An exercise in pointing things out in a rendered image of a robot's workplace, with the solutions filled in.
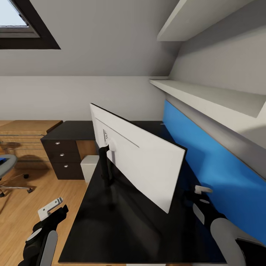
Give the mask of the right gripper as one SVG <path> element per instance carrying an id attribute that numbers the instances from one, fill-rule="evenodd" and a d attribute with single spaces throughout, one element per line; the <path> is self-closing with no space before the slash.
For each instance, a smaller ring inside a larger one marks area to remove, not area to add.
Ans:
<path id="1" fill-rule="evenodd" d="M 195 197 L 200 197 L 200 198 L 203 198 L 203 199 L 206 199 L 209 203 L 211 203 L 210 201 L 209 201 L 209 198 L 208 198 L 208 196 L 207 195 L 204 195 L 204 194 L 196 194 L 195 192 L 192 192 L 192 191 L 184 191 L 184 196 L 186 196 L 186 198 L 187 198 L 187 200 L 188 201 L 192 201 L 192 202 L 194 202 L 194 198 Z"/>

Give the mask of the monitor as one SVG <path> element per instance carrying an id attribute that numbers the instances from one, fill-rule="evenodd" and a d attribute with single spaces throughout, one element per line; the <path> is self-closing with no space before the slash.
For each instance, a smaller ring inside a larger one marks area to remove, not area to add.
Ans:
<path id="1" fill-rule="evenodd" d="M 141 192 L 168 214 L 188 149 L 94 103 L 90 108 L 104 185 L 117 182 L 123 188 Z M 112 163 L 136 188 L 116 180 Z"/>

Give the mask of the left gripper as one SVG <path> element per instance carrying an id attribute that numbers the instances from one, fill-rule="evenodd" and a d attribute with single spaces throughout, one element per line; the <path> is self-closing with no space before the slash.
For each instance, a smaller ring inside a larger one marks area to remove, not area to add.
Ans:
<path id="1" fill-rule="evenodd" d="M 69 210 L 68 210 L 67 205 L 64 205 L 63 208 L 60 207 L 59 209 L 54 211 L 50 216 L 48 216 L 46 219 L 35 224 L 33 227 L 33 230 L 36 230 L 41 225 L 43 225 L 45 222 L 54 222 L 57 228 L 58 224 L 67 217 L 66 215 L 68 211 Z"/>

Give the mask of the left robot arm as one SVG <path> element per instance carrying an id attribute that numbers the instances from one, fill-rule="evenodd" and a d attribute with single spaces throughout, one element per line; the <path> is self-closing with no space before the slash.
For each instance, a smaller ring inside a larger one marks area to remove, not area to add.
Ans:
<path id="1" fill-rule="evenodd" d="M 23 250 L 24 260 L 18 266 L 51 266 L 58 240 L 56 229 L 67 217 L 69 210 L 67 205 L 64 205 L 53 213 L 49 211 L 62 202 L 62 198 L 57 198 L 38 210 L 41 221 L 34 225 L 33 233 L 26 240 Z"/>

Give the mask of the swivel chair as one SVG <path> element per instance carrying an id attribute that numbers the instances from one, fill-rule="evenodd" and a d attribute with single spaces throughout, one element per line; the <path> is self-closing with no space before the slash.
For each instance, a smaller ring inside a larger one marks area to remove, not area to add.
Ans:
<path id="1" fill-rule="evenodd" d="M 18 157 L 16 155 L 13 154 L 5 154 L 5 155 L 0 155 L 0 158 L 5 158 L 6 161 L 4 161 L 3 163 L 0 164 L 0 181 L 2 179 L 3 176 L 5 176 L 6 174 L 8 174 L 16 165 Z M 4 197 L 5 194 L 3 193 L 2 189 L 27 189 L 28 193 L 30 193 L 32 191 L 31 188 L 29 187 L 6 187 L 4 185 L 6 185 L 7 183 L 13 181 L 14 179 L 20 177 L 20 176 L 24 176 L 24 178 L 28 178 L 28 174 L 20 174 L 16 177 L 13 177 L 7 181 L 4 181 L 2 183 L 0 183 L 0 198 Z"/>

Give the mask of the mouse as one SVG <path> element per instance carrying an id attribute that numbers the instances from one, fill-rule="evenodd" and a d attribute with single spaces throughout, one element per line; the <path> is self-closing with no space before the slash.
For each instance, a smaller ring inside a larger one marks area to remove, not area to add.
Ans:
<path id="1" fill-rule="evenodd" d="M 195 186 L 196 184 L 191 183 L 189 187 L 189 191 L 195 192 Z"/>

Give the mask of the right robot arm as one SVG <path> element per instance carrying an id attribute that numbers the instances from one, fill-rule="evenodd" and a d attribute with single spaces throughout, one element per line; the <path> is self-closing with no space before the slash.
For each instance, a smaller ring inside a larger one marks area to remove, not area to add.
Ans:
<path id="1" fill-rule="evenodd" d="M 218 212 L 207 195 L 208 187 L 195 186 L 195 192 L 184 191 L 193 202 L 193 212 L 209 230 L 229 266 L 266 266 L 266 245 L 233 224 Z"/>

